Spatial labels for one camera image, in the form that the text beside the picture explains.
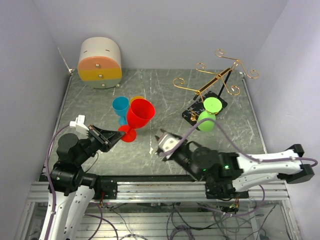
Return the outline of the blue wine glass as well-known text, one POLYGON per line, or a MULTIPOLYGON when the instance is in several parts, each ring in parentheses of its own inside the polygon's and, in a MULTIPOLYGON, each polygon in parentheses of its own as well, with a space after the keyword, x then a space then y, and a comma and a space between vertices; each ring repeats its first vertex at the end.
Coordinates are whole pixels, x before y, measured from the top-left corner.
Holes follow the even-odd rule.
POLYGON ((116 97, 112 102, 112 108, 115 114, 119 116, 120 126, 127 125, 127 113, 130 107, 129 99, 125 96, 116 97))

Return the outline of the red wine glass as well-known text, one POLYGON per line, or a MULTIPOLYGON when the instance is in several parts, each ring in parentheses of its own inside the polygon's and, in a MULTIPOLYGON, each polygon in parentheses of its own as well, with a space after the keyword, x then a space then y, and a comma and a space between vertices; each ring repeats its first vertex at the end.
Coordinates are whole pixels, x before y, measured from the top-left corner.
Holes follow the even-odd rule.
POLYGON ((121 140, 126 143, 133 142, 137 137, 136 129, 146 126, 155 114, 156 109, 148 100, 144 98, 133 100, 126 115, 127 124, 118 128, 118 131, 124 132, 121 140))

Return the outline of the orange wine glass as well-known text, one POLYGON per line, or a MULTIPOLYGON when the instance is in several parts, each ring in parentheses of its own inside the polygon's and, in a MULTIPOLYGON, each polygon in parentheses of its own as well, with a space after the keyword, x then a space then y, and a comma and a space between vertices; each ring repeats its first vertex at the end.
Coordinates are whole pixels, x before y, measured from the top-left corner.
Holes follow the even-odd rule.
POLYGON ((139 96, 139 95, 134 96, 134 97, 132 97, 130 99, 129 104, 131 105, 133 103, 133 101, 138 100, 138 99, 144 99, 144 97, 143 96, 139 96))

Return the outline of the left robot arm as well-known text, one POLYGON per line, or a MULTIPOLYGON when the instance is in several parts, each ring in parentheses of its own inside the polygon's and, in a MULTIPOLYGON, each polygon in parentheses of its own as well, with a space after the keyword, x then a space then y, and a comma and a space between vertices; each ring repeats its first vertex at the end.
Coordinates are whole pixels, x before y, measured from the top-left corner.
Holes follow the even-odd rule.
POLYGON ((98 151, 107 153, 125 135, 94 125, 73 123, 80 134, 66 133, 58 140, 57 162, 45 174, 49 183, 48 208, 40 234, 42 240, 73 240, 88 205, 93 199, 114 200, 118 186, 111 178, 85 172, 82 164, 98 151))

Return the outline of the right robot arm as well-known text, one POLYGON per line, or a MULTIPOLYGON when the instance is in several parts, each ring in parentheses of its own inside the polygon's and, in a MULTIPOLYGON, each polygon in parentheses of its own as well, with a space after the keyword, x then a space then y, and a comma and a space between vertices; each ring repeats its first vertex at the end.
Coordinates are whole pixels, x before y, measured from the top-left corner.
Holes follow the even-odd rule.
POLYGON ((304 183, 315 175, 312 166, 300 159, 303 152, 299 144, 282 152, 249 156, 195 146, 191 151, 189 143, 182 144, 165 159, 175 161, 195 181, 205 182, 211 199, 234 198, 252 187, 278 180, 304 183))

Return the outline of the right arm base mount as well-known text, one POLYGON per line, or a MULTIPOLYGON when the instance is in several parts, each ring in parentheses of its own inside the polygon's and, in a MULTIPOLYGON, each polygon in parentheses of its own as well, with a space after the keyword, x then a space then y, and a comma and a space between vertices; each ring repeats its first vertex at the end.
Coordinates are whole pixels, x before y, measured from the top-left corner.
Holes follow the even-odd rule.
POLYGON ((205 183, 205 195, 207 199, 214 200, 231 200, 235 198, 248 199, 249 192, 241 191, 237 192, 231 182, 206 182, 205 183))

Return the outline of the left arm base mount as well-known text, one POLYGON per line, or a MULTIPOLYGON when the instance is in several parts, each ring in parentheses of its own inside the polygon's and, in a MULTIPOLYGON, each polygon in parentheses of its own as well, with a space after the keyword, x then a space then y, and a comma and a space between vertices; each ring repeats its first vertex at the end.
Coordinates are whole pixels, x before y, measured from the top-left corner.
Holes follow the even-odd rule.
POLYGON ((93 200, 115 200, 117 198, 118 184, 111 178, 93 173, 85 173, 81 178, 78 190, 84 186, 93 190, 93 200))

